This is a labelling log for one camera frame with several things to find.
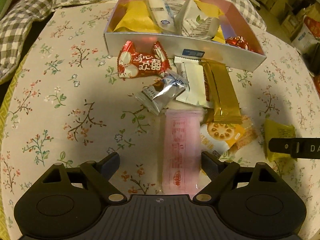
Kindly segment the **square yellow snack pack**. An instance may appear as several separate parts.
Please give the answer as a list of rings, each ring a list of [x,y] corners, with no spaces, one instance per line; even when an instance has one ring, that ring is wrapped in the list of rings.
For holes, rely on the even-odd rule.
[[[290,142],[296,136],[293,125],[284,125],[271,119],[265,119],[264,138],[266,144],[266,156],[269,162],[282,158],[290,158]]]

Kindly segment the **orange cracker pack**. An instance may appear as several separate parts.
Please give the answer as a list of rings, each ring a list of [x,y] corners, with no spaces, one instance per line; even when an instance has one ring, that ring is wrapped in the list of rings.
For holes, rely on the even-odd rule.
[[[242,124],[218,124],[211,121],[200,127],[201,150],[217,153],[218,156],[226,152],[236,153],[257,137],[253,123],[247,115],[242,116]]]

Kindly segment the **pink snack bar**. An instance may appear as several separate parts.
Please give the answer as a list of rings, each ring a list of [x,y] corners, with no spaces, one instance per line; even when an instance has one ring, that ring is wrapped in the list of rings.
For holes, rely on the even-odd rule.
[[[162,188],[165,194],[195,195],[201,166],[199,110],[165,113]]]

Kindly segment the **gold snack bar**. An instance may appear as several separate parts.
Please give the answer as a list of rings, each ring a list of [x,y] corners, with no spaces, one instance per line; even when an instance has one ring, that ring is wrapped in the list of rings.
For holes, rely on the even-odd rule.
[[[217,124],[242,124],[242,115],[235,90],[223,63],[201,60],[207,78],[209,98],[213,108],[207,110],[205,122]]]

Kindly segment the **silver truffle candy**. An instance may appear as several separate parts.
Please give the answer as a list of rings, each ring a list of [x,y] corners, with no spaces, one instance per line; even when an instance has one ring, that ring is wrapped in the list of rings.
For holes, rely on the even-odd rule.
[[[172,70],[167,70],[164,77],[156,83],[144,87],[135,98],[151,113],[159,115],[169,102],[188,88],[189,82]]]

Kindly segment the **white bar snack pack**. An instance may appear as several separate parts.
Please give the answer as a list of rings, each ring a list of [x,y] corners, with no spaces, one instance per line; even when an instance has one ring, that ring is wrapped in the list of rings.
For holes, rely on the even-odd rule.
[[[213,102],[207,95],[204,78],[204,69],[198,60],[175,56],[174,64],[178,74],[188,81],[188,87],[176,100],[194,106],[213,108]]]

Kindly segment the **red candy pack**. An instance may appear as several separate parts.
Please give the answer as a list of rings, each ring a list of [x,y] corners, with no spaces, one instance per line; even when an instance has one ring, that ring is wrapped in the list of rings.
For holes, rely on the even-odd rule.
[[[159,41],[152,45],[150,53],[138,52],[132,41],[126,41],[117,58],[118,77],[124,79],[163,76],[169,68],[167,54]]]

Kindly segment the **small red candy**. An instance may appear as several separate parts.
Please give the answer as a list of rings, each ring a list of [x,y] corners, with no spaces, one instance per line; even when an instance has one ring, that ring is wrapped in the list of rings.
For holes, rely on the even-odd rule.
[[[245,49],[248,51],[254,51],[250,44],[243,36],[233,36],[225,39],[225,43],[237,48]]]

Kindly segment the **white triangular snack pack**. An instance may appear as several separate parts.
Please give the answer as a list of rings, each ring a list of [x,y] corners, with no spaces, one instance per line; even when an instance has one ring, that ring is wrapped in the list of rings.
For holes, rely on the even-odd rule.
[[[201,40],[212,40],[220,20],[202,12],[193,0],[186,0],[175,17],[177,35]]]

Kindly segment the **long yellow snack pack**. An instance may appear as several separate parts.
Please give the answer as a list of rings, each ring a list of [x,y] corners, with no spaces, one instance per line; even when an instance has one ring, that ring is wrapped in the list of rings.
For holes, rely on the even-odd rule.
[[[196,3],[198,8],[209,17],[215,17],[219,20],[219,17],[224,15],[223,11],[216,5],[213,5],[210,3],[205,3],[200,0],[193,0],[193,1]],[[225,38],[224,38],[224,35],[222,32],[221,25],[219,25],[219,27],[217,29],[217,33],[212,38],[212,41],[225,44]]]

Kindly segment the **white clear snack pack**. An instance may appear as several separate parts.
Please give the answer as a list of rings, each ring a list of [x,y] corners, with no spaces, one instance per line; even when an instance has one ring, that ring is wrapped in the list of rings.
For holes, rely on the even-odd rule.
[[[166,0],[148,0],[152,19],[164,33],[174,34],[176,31],[174,15]]]

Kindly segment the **floral tablecloth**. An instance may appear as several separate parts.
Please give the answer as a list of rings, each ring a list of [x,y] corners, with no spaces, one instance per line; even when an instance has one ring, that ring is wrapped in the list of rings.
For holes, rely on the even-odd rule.
[[[154,76],[120,79],[103,32],[114,2],[57,9],[20,64],[2,106],[3,239],[18,239],[14,206],[57,162],[76,167],[112,152],[121,165],[112,184],[125,194],[162,192],[163,116],[136,99]],[[253,27],[266,60],[254,72],[229,69],[242,113],[257,136],[223,160],[253,166],[265,160],[265,119],[319,136],[319,97],[297,51]]]

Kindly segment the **white bag on floor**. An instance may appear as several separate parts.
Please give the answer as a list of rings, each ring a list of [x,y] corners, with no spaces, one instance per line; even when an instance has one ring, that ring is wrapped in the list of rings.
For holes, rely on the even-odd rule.
[[[319,43],[319,22],[306,16],[302,28],[292,44],[300,54],[311,54]]]

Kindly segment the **pink silver shallow box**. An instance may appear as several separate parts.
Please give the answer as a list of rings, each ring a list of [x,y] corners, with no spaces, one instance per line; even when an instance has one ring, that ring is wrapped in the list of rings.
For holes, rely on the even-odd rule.
[[[159,41],[169,58],[214,60],[250,72],[266,59],[242,14],[226,0],[118,0],[104,38],[115,57],[127,41],[144,53]]]

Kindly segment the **grey checkered sofa cover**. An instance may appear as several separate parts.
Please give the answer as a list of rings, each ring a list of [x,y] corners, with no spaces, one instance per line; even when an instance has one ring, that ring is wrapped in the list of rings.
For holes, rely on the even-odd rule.
[[[14,75],[34,22],[49,16],[56,0],[20,0],[1,19],[1,84]]]

